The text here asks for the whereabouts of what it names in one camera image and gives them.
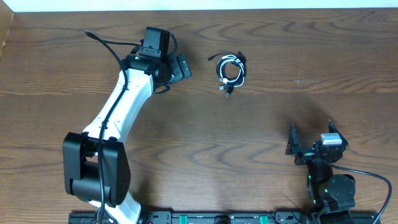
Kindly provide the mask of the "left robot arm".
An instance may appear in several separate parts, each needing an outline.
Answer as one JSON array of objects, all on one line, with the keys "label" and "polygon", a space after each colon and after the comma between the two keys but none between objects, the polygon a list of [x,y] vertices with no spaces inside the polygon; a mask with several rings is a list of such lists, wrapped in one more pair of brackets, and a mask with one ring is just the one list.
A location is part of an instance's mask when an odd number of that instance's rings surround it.
[{"label": "left robot arm", "polygon": [[192,75],[185,54],[129,54],[118,82],[82,133],[63,140],[65,191],[97,207],[91,223],[137,223],[141,205],[129,193],[131,170],[125,143],[143,104],[157,88]]}]

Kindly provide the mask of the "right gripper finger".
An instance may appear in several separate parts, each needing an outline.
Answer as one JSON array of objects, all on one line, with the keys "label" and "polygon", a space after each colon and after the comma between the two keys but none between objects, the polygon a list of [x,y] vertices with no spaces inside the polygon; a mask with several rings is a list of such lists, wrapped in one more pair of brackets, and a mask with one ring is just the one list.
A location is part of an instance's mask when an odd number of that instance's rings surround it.
[{"label": "right gripper finger", "polygon": [[334,122],[333,122],[331,119],[329,119],[328,130],[329,130],[329,133],[335,133],[335,134],[339,135],[339,137],[340,137],[341,139],[343,139],[343,136],[342,136],[341,133],[337,130],[337,128],[336,128]]},{"label": "right gripper finger", "polygon": [[299,140],[297,137],[296,128],[293,123],[289,126],[289,139],[287,142],[285,154],[295,155],[299,149]]}]

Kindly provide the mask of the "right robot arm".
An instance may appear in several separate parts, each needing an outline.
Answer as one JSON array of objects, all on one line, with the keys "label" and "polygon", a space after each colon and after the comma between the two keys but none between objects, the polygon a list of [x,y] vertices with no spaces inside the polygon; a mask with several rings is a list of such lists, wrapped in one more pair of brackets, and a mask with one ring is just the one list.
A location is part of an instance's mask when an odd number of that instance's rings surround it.
[{"label": "right robot arm", "polygon": [[348,174],[334,174],[332,165],[343,157],[347,140],[332,121],[328,132],[321,134],[312,147],[299,146],[296,128],[289,126],[289,140],[285,153],[294,156],[296,166],[306,166],[307,190],[315,206],[306,218],[319,222],[321,216],[329,213],[344,213],[355,206],[355,180]]}]

